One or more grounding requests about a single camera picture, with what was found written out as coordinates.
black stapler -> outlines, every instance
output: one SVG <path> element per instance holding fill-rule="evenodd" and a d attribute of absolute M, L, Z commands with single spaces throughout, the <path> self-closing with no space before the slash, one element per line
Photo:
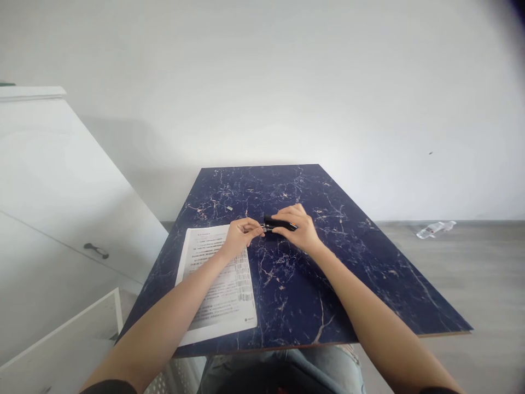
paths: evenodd
<path fill-rule="evenodd" d="M 271 215 L 264 215 L 264 223 L 260 223 L 260 225 L 264 232 L 271 231 L 275 227 L 284 227 L 290 231 L 295 231 L 298 228 L 294 223 L 272 219 Z"/>

black handle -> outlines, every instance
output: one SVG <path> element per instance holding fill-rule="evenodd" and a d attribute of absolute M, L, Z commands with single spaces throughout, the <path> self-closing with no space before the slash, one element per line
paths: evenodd
<path fill-rule="evenodd" d="M 298 228 L 294 223 L 272 219 L 271 215 L 264 215 L 264 224 L 268 228 L 284 227 L 290 231 L 295 231 Z"/>
<path fill-rule="evenodd" d="M 85 244 L 84 249 L 93 249 L 95 252 L 100 254 L 104 260 L 106 260 L 109 257 L 109 253 L 107 253 L 104 249 L 94 246 L 93 244 Z"/>

table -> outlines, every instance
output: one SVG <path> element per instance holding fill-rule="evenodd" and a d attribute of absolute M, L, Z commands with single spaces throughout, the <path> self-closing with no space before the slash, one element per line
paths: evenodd
<path fill-rule="evenodd" d="M 418 335 L 472 327 L 318 164 L 202 169 L 121 336 L 175 284 L 186 229 L 228 224 L 300 202 L 320 239 Z M 175 357 L 355 343 L 352 325 L 311 258 L 277 234 L 248 248 L 258 326 L 177 349 Z"/>

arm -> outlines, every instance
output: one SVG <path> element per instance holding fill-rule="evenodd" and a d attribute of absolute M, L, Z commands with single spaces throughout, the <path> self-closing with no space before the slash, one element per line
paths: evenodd
<path fill-rule="evenodd" d="M 220 250 L 130 328 L 81 391 L 104 380 L 118 379 L 129 382 L 137 393 L 144 392 L 175 353 L 219 273 L 256 236 L 264 233 L 255 220 L 245 218 L 231 222 Z"/>
<path fill-rule="evenodd" d="M 294 205 L 274 219 L 295 223 L 295 232 L 273 231 L 308 253 L 322 269 L 343 304 L 359 342 L 395 393 L 444 387 L 464 393 L 436 357 L 392 310 L 352 274 L 319 240 L 312 218 Z"/>

hand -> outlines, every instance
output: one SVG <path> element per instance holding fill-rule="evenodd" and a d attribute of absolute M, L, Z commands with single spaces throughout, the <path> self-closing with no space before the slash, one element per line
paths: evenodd
<path fill-rule="evenodd" d="M 230 223 L 226 241 L 217 253 L 221 253 L 228 262 L 241 254 L 245 246 L 250 246 L 256 236 L 264 236 L 261 225 L 252 218 L 244 218 Z"/>
<path fill-rule="evenodd" d="M 306 214 L 301 204 L 281 209 L 276 215 L 272 215 L 272 219 L 284 220 L 297 225 L 299 228 L 295 231 L 276 227 L 272 232 L 285 236 L 288 241 L 306 253 L 312 254 L 313 251 L 324 246 L 317 236 L 312 218 Z"/>

